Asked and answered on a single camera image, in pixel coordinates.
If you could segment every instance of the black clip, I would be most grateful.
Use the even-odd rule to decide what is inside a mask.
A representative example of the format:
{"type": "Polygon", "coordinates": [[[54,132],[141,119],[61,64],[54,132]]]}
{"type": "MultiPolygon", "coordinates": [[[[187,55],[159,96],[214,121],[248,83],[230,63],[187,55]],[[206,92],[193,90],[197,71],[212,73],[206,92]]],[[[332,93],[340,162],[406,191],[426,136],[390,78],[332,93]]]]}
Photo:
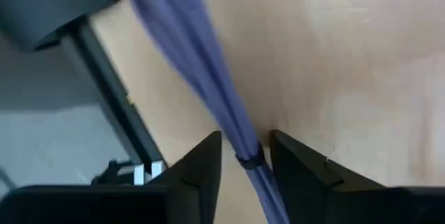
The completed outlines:
{"type": "Polygon", "coordinates": [[[251,157],[248,160],[244,160],[236,156],[236,159],[246,170],[254,170],[257,167],[262,166],[266,162],[266,159],[264,158],[264,150],[261,145],[258,146],[258,154],[254,157],[251,157]]]}

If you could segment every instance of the wooden surface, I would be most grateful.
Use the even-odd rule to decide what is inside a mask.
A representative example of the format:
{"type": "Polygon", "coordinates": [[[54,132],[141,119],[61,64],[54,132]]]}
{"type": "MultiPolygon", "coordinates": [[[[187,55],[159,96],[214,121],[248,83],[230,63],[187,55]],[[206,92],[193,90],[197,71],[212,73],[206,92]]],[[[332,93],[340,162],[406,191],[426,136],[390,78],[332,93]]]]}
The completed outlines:
{"type": "MultiPolygon", "coordinates": [[[[442,0],[206,0],[260,136],[281,129],[387,186],[445,184],[442,0]]],[[[162,153],[217,126],[128,0],[91,18],[162,153]]]]}

